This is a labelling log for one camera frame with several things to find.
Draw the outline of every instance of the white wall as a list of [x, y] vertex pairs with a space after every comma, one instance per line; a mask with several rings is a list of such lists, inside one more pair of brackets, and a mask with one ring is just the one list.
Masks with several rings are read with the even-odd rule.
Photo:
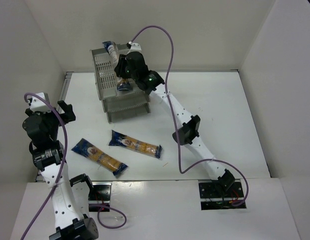
[[58, 99], [64, 73], [23, 0], [0, 0], [0, 240], [7, 240], [36, 168], [22, 129], [25, 92]]
[[[93, 71], [90, 49], [127, 43], [160, 25], [175, 43], [175, 70], [238, 69], [274, 0], [25, 0], [65, 71]], [[150, 68], [165, 70], [170, 43], [158, 29], [139, 38]]]
[[0, 240], [11, 237], [26, 183], [0, 183]]
[[276, 0], [240, 77], [269, 170], [310, 240], [310, 4]]

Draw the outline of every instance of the wire basket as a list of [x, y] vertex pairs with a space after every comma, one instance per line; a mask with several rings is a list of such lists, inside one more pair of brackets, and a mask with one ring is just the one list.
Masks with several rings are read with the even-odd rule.
[[[127, 54], [125, 44], [117, 45], [120, 54]], [[132, 91], [117, 91], [117, 76], [112, 67], [111, 58], [104, 48], [91, 50], [95, 84], [99, 100], [109, 123], [150, 113], [150, 97], [129, 79]]]

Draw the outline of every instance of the purple cable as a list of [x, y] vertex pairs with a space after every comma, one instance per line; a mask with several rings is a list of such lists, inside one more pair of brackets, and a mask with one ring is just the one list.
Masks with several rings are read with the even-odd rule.
[[217, 160], [217, 159], [203, 159], [203, 160], [199, 160], [197, 162], [195, 162], [194, 164], [192, 164], [190, 167], [186, 168], [184, 171], [182, 170], [182, 160], [181, 160], [181, 142], [180, 142], [180, 136], [179, 136], [179, 131], [178, 131], [178, 128], [177, 128], [177, 122], [176, 122], [176, 118], [175, 118], [175, 113], [174, 113], [174, 108], [173, 108], [173, 105], [172, 105], [172, 101], [171, 101], [171, 98], [170, 96], [167, 94], [169, 92], [168, 90], [168, 78], [169, 78], [169, 73], [171, 71], [171, 67], [172, 67], [172, 63], [173, 63], [173, 57], [174, 57], [174, 44], [173, 44], [173, 40], [172, 40], [172, 37], [170, 36], [170, 34], [164, 29], [162, 28], [161, 26], [157, 26], [157, 25], [149, 25], [149, 26], [146, 26], [144, 28], [142, 28], [134, 37], [133, 39], [131, 40], [132, 42], [134, 42], [134, 40], [146, 29], [149, 29], [149, 28], [156, 28], [156, 29], [160, 29], [162, 30], [168, 37], [169, 41], [170, 41], [170, 46], [171, 46], [171, 54], [170, 54], [170, 61], [169, 61], [169, 65], [168, 65], [168, 68], [167, 68], [167, 73], [166, 73], [166, 77], [165, 77], [165, 92], [166, 92], [166, 96], [167, 96], [167, 100], [168, 100], [168, 103], [169, 103], [169, 107], [170, 107], [170, 111], [171, 111], [171, 115], [172, 115], [172, 118], [173, 118], [173, 122], [174, 122], [174, 127], [175, 127], [175, 133], [176, 133], [176, 139], [177, 139], [177, 149], [178, 149], [178, 168], [179, 168], [179, 172], [181, 174], [184, 174], [186, 173], [188, 170], [190, 170], [192, 167], [194, 167], [195, 165], [197, 164], [200, 164], [200, 163], [203, 163], [203, 162], [206, 162], [206, 161], [215, 161], [215, 162], [218, 162], [218, 163], [222, 163], [222, 164], [226, 164], [230, 167], [232, 167], [233, 169], [235, 169], [241, 176], [242, 178], [244, 179], [245, 181], [245, 184], [246, 184], [246, 194], [244, 196], [244, 198], [238, 202], [238, 203], [232, 203], [232, 205], [234, 207], [238, 207], [240, 205], [242, 205], [245, 200], [247, 199], [248, 195], [249, 195], [249, 183], [247, 182], [247, 179], [246, 177], [243, 175], [243, 173], [238, 169], [236, 168], [234, 165], [226, 162], [226, 161], [222, 161], [222, 160]]
[[[65, 123], [62, 120], [62, 118], [60, 117], [59, 113], [55, 110], [55, 108], [48, 101], [46, 101], [45, 99], [41, 98], [40, 96], [38, 96], [38, 95], [36, 95], [34, 93], [27, 92], [27, 93], [24, 94], [24, 100], [25, 100], [26, 103], [28, 103], [27, 96], [32, 96], [32, 97], [35, 97], [35, 98], [41, 100], [55, 114], [56, 118], [59, 121], [59, 124], [61, 125], [61, 128], [63, 129], [64, 139], [65, 139], [64, 140], [65, 141], [64, 145], [65, 146], [64, 146], [64, 151], [63, 151], [63, 157], [62, 157], [62, 160], [61, 160], [61, 163], [60, 163], [59, 172], [58, 172], [56, 180], [55, 180], [55, 183], [57, 184], [59, 182], [61, 174], [62, 174], [64, 163], [65, 163], [65, 160], [66, 160], [67, 147], [68, 147], [67, 132], [66, 132], [66, 128], [65, 128]], [[23, 235], [21, 236], [20, 240], [23, 240], [26, 237], [26, 234], [31, 229], [33, 223], [36, 221], [37, 217], [40, 215], [40, 213], [44, 209], [45, 205], [50, 200], [51, 196], [53, 195], [53, 193], [54, 193], [54, 191], [55, 191], [55, 189], [57, 187], [56, 184], [51, 188], [48, 196], [46, 197], [46, 199], [43, 202], [43, 204], [40, 206], [39, 210], [37, 211], [37, 213], [35, 214], [33, 219], [30, 221], [29, 225], [27, 226], [26, 230], [24, 231]]]
[[[104, 204], [90, 204], [90, 206], [99, 208], [98, 212], [97, 212], [97, 220], [98, 220], [99, 224], [102, 225], [106, 229], [119, 229], [119, 228], [123, 227], [127, 222], [126, 215], [123, 212], [121, 212], [120, 210], [117, 210], [117, 209], [112, 208], [110, 206], [106, 206]], [[102, 211], [103, 208], [113, 210], [113, 211], [121, 214], [124, 217], [124, 223], [119, 225], [119, 226], [107, 226], [107, 225], [103, 224], [101, 219], [100, 219], [100, 212]]]

